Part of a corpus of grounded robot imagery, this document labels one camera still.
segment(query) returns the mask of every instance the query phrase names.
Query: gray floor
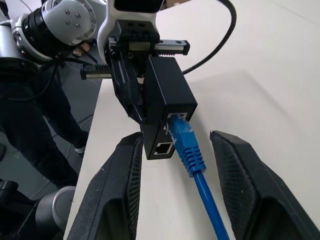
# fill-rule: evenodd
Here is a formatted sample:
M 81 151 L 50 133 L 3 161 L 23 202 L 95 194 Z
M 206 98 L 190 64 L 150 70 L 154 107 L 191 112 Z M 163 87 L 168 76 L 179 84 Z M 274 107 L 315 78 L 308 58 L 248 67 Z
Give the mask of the gray floor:
M 95 47 L 92 47 L 89 52 L 97 60 L 99 59 L 98 51 Z M 86 56 L 82 57 L 81 60 L 92 63 Z M 102 81 L 101 79 L 81 80 L 80 68 L 81 65 L 68 62 L 67 66 L 59 71 L 62 88 L 68 97 L 72 114 L 77 122 L 94 113 Z M 89 131 L 91 122 L 92 119 L 82 129 Z M 55 132 L 51 128 L 50 130 L 54 136 Z M 54 141 L 66 156 L 70 144 L 59 136 L 54 137 Z M 0 162 L 0 179 L 17 182 L 19 191 L 29 198 L 32 197 L 32 199 L 41 198 L 56 190 L 56 187 L 51 182 L 38 173 L 21 153 L 8 143 L 6 136 L 1 132 L 0 143 L 5 144 L 7 147 L 7 153 Z M 73 146 L 71 146 L 67 159 L 73 169 L 79 173 L 82 158 L 75 153 Z

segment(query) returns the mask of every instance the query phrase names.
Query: ethernet port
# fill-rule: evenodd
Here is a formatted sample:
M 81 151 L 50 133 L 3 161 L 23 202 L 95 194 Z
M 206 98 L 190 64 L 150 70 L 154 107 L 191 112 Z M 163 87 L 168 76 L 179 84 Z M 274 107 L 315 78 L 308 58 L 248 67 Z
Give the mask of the ethernet port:
M 155 147 L 154 155 L 165 155 L 170 153 L 172 149 L 173 142 L 161 142 L 158 143 Z

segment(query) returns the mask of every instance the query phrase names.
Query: white table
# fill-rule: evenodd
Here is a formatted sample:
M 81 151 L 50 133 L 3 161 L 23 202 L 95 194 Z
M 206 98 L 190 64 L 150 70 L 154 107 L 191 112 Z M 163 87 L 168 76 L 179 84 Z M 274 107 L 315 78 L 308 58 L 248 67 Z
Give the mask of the white table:
M 208 63 L 186 76 L 198 102 L 191 124 L 207 171 L 205 177 L 231 239 L 210 130 L 252 144 L 262 161 L 286 182 L 320 228 L 320 16 L 317 0 L 234 0 L 233 35 Z M 186 39 L 184 70 L 219 43 L 228 10 L 215 0 L 191 0 L 162 11 L 162 39 Z M 139 131 L 103 81 L 69 216 L 68 235 L 87 186 L 121 138 Z M 143 156 L 137 240 L 212 240 L 215 233 L 193 179 L 175 153 Z

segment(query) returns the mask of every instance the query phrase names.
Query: white wall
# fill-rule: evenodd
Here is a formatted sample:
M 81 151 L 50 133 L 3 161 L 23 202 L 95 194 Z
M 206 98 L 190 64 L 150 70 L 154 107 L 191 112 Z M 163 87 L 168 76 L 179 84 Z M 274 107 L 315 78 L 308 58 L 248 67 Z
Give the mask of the white wall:
M 41 6 L 41 0 L 23 0 L 31 10 L 35 10 Z M 11 19 L 24 14 L 30 13 L 30 10 L 20 0 L 6 0 L 9 8 L 9 16 Z

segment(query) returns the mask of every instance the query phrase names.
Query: black cable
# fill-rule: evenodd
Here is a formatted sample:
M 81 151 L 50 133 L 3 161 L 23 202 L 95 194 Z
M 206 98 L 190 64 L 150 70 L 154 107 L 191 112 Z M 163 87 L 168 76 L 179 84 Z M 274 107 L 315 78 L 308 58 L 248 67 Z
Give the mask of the black cable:
M 96 64 L 98 64 L 97 59 L 94 58 L 88 51 L 86 51 L 82 46 L 78 46 L 78 48 L 85 54 L 87 55 L 92 61 L 94 61 Z
M 32 13 L 31 8 L 23 0 L 19 0 L 19 1 L 22 2 L 30 10 L 30 12 Z
M 77 63 L 77 64 L 93 65 L 92 63 L 89 63 L 89 62 L 86 62 L 86 61 L 82 61 L 82 60 L 79 60 L 79 59 L 74 59 L 74 58 L 71 58 L 71 57 L 64 57 L 64 58 L 54 59 L 54 60 L 48 62 L 46 65 L 42 66 L 34 76 L 32 76 L 29 79 L 27 79 L 21 85 L 15 87 L 14 89 L 9 91 L 5 95 L 0 96 L 0 102 L 4 101 L 6 99 L 9 100 L 10 96 L 20 92 L 27 83 L 30 83 L 31 81 L 34 81 L 35 79 L 37 79 L 37 76 L 41 76 L 41 74 L 43 74 L 44 71 L 48 70 L 50 67 L 52 67 L 54 65 L 57 65 L 57 64 L 60 64 L 60 63 L 63 63 L 63 62 L 72 62 L 72 63 Z M 10 100 L 18 101 L 17 98 L 12 98 Z
M 48 83 L 46 84 L 46 86 L 44 87 L 44 89 L 41 92 L 39 92 L 37 95 L 34 95 L 32 97 L 28 97 L 28 98 L 12 98 L 12 97 L 8 97 L 8 100 L 16 101 L 16 102 L 29 102 L 29 101 L 33 101 L 36 98 L 40 97 L 48 89 L 48 87 L 52 84 L 52 82 L 54 81 L 57 69 L 58 69 L 58 64 L 56 64 L 54 66 L 54 69 L 53 69 L 53 72 L 51 74 L 51 77 L 50 77 Z
M 230 22 L 230 27 L 228 31 L 226 32 L 225 36 L 221 40 L 221 42 L 216 46 L 216 48 L 204 59 L 202 59 L 200 62 L 197 64 L 193 65 L 192 67 L 189 67 L 188 69 L 184 70 L 182 73 L 188 74 L 191 71 L 197 69 L 201 65 L 205 64 L 207 61 L 209 61 L 214 55 L 216 55 L 220 49 L 225 45 L 225 43 L 228 41 L 229 37 L 231 36 L 233 30 L 235 29 L 236 22 L 237 22 L 237 12 L 233 4 L 229 0 L 218 0 L 220 3 L 222 3 L 224 6 L 226 6 L 230 12 L 231 15 L 231 22 Z
M 14 89 L 12 89 L 11 91 L 7 92 L 5 95 L 0 96 L 0 102 L 8 99 L 10 96 L 19 93 L 23 87 L 27 84 L 30 83 L 31 81 L 34 81 L 34 79 L 37 78 L 37 76 L 40 76 L 44 71 L 48 70 L 50 67 L 52 67 L 54 65 L 53 62 L 48 63 L 47 65 L 42 66 L 39 71 L 33 76 L 30 77 L 29 79 L 27 79 L 25 82 L 23 82 L 21 85 L 15 87 Z
M 80 120 L 80 121 L 77 121 L 76 123 L 79 124 L 79 123 L 82 123 L 83 121 L 87 120 L 88 118 L 91 118 L 94 114 L 90 114 L 88 116 L 86 116 L 84 119 Z

